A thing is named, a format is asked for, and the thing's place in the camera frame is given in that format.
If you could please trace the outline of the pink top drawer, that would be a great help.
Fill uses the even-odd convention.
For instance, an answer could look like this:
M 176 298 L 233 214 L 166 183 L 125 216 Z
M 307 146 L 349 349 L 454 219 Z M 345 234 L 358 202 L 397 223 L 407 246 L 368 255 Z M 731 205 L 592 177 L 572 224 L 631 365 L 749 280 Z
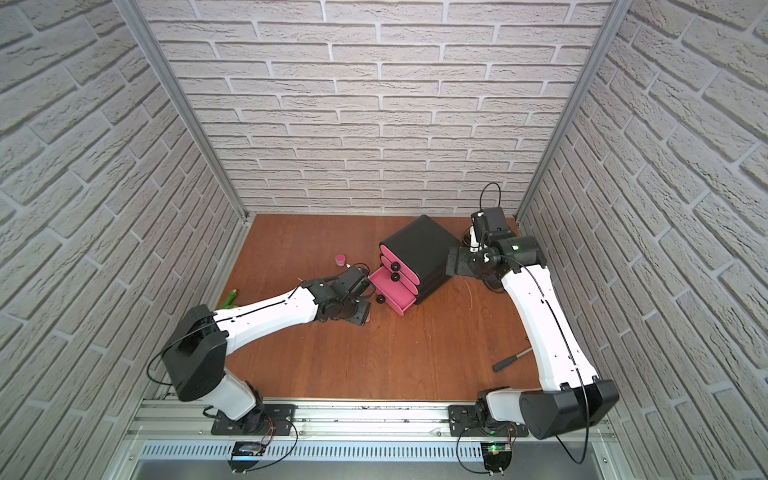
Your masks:
M 397 257 L 386 245 L 380 244 L 380 259 L 390 272 L 399 275 L 400 279 L 405 279 L 414 288 L 420 285 L 419 277 L 405 264 L 404 260 Z

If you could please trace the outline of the black drawer cabinet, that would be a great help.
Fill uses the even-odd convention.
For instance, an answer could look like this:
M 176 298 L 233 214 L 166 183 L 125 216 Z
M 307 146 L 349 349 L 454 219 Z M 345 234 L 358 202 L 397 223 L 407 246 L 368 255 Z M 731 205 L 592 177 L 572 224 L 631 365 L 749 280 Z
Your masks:
M 448 251 L 460 240 L 427 215 L 421 215 L 379 243 L 386 245 L 419 277 L 418 305 L 450 279 Z

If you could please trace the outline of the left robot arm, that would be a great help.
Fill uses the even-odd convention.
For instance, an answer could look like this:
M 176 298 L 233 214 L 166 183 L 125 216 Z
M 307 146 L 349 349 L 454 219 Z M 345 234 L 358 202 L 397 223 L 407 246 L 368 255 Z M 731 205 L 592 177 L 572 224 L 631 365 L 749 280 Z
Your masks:
M 203 401 L 235 423 L 259 421 L 257 390 L 225 366 L 238 349 L 273 333 L 311 322 L 344 320 L 363 326 L 370 317 L 369 270 L 350 266 L 339 275 L 303 281 L 291 291 L 253 304 L 189 309 L 163 346 L 160 359 L 182 402 Z

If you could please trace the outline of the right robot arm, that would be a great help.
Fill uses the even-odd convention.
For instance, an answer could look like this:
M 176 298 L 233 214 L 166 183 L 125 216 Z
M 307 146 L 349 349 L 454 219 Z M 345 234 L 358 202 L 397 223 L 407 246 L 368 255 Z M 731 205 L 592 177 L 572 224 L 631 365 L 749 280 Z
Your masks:
M 500 388 L 479 394 L 486 429 L 524 425 L 537 439 L 588 430 L 615 406 L 615 383 L 586 358 L 555 295 L 547 261 L 532 236 L 449 250 L 446 273 L 500 282 L 514 303 L 538 368 L 538 390 Z

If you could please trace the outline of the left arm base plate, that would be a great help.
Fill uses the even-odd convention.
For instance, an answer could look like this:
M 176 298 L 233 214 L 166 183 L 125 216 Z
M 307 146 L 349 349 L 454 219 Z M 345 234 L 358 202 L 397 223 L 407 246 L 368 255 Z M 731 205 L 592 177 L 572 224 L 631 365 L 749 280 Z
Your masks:
M 217 413 L 211 434 L 219 436 L 290 436 L 297 405 L 268 402 L 257 406 L 240 420 L 231 420 L 223 413 Z

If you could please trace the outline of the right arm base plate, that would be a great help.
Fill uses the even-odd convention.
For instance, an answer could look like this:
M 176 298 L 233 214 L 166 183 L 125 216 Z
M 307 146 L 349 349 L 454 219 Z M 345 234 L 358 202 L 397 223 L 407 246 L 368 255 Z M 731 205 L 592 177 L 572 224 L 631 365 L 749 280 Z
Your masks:
M 529 430 L 524 424 L 497 421 L 477 405 L 453 404 L 447 407 L 448 426 L 452 437 L 528 437 Z

